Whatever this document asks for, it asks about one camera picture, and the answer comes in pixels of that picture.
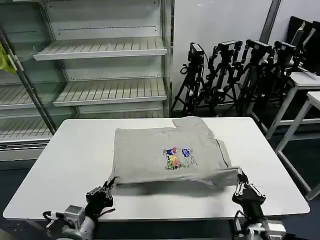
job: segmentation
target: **shelf rack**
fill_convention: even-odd
[[[52,136],[41,117],[13,118],[0,121],[0,142],[12,138],[49,139]]]
[[[54,91],[52,91],[52,84],[55,85]],[[58,90],[57,83],[41,83],[43,87],[50,89],[50,92],[46,88],[42,87],[42,91],[38,93],[40,99],[44,102],[50,102],[54,93]],[[12,110],[12,109],[28,109],[35,108],[27,90],[22,84],[11,84],[0,86],[0,110]]]
[[[110,113],[80,114],[79,119],[140,119],[140,118],[163,118],[163,110],[128,111]]]
[[[167,54],[161,37],[125,37],[53,41],[33,55],[37,61]]]
[[[53,105],[79,106],[166,99],[164,80],[161,77],[130,78],[69,82]]]

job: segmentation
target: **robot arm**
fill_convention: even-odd
[[[234,218],[234,235],[246,236],[248,240],[282,240],[287,234],[280,221],[267,220],[261,205],[266,200],[256,186],[249,183],[247,175],[243,172],[238,175],[238,184],[232,196],[232,201],[239,204],[243,212],[238,211]],[[238,213],[245,217],[240,224]]]
[[[64,212],[45,211],[43,216],[50,221],[46,226],[48,235],[53,239],[92,240],[98,218],[115,210],[112,208],[102,213],[104,208],[114,205],[111,194],[114,181],[106,181],[103,186],[88,192],[85,208],[70,205]]]

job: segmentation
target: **white wall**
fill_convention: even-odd
[[[291,16],[311,23],[313,21],[320,22],[320,1],[282,0],[269,38],[270,45],[273,45],[275,41],[285,40]]]
[[[213,46],[218,43],[258,40],[271,2],[272,0],[175,0],[173,67],[170,79],[172,97],[177,95],[184,80],[184,75],[179,71],[182,64],[188,63],[190,42],[200,44],[209,57]]]

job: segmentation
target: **tripod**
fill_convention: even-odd
[[[195,44],[190,43],[190,50],[188,52],[188,61],[190,62],[188,66],[183,64],[183,68],[180,70],[182,75],[186,75],[184,81],[180,87],[180,90],[176,97],[174,98],[173,105],[171,107],[171,112],[174,110],[178,101],[183,104],[182,114],[184,116],[194,115],[197,111],[197,106],[200,104],[198,95],[200,84],[205,85],[203,75],[204,75],[204,51],[202,48]],[[181,93],[184,88],[187,88],[185,100],[180,98]]]
[[[290,68],[290,60],[294,56],[294,66],[299,64],[299,57],[296,55],[296,47],[285,42],[276,41],[272,50],[273,54],[277,54],[278,60],[271,68],[265,69],[261,86],[257,91],[257,100],[254,108],[257,113],[263,113],[267,104],[274,97],[277,101],[283,102],[286,95],[286,85],[290,79],[292,68]]]
[[[260,64],[260,62],[266,54],[272,53],[272,47],[270,45],[267,45],[260,41],[248,39],[246,41],[242,60],[245,60],[247,58],[247,54],[250,48],[252,48],[250,61],[244,67],[243,71],[239,74],[241,77],[249,70],[238,97],[238,103],[240,105],[240,116],[243,115],[245,108],[247,109],[247,112],[249,112],[249,109],[253,107],[251,102],[257,89],[257,85],[259,84],[263,68],[268,66],[268,63]]]
[[[241,49],[242,41],[227,41],[223,43],[219,43],[218,46],[213,48],[212,56],[209,58],[208,61],[208,69],[210,73],[206,76],[208,82],[203,85],[203,88],[199,94],[200,102],[204,100],[206,104],[209,106],[209,112],[216,116],[215,107],[219,104],[222,104],[226,96],[231,98],[233,101],[237,101],[236,89],[234,81],[234,72],[236,60],[238,58],[239,50]],[[215,69],[214,60],[217,58],[218,53],[221,55],[221,62],[218,64],[217,68]],[[223,81],[225,75],[229,74],[228,77],[228,85],[226,85],[222,89]],[[214,79],[218,76],[219,77],[216,83],[216,86],[213,86]]]

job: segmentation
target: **gray t-shirt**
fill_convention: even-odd
[[[199,117],[173,120],[173,127],[117,129],[113,170],[116,184],[196,181],[214,186],[237,184],[224,143]]]

